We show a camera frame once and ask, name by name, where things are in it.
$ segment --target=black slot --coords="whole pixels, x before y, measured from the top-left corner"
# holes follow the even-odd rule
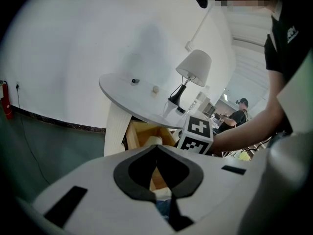
[[[86,192],[87,189],[74,186],[45,214],[45,218],[62,228]]]
[[[232,167],[232,166],[229,166],[229,165],[224,165],[222,167],[222,170],[227,170],[227,171],[239,174],[239,175],[244,175],[244,173],[246,172],[245,169],[240,169],[240,168]]]

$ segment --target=desk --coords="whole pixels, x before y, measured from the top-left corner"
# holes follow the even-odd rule
[[[177,105],[168,101],[170,92],[159,89],[154,93],[154,84],[140,80],[132,83],[134,77],[119,74],[104,74],[99,79],[102,92],[111,100],[109,110],[104,156],[118,153],[127,126],[132,116],[172,129],[182,129],[185,116]]]

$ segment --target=floor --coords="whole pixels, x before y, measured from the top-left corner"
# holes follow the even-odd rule
[[[51,184],[86,161],[103,156],[105,135],[64,128],[15,113],[7,120],[0,107],[0,163],[17,196],[32,201]]]

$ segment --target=red fire extinguisher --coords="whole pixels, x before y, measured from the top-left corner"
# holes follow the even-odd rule
[[[6,81],[0,82],[1,103],[7,119],[13,118],[12,108],[9,101],[9,89]]]

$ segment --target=black lamp base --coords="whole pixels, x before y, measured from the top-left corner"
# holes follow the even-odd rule
[[[175,95],[169,97],[168,100],[176,104],[177,106],[179,106],[180,96],[184,92],[185,89],[186,89],[186,86],[181,85],[179,91]]]

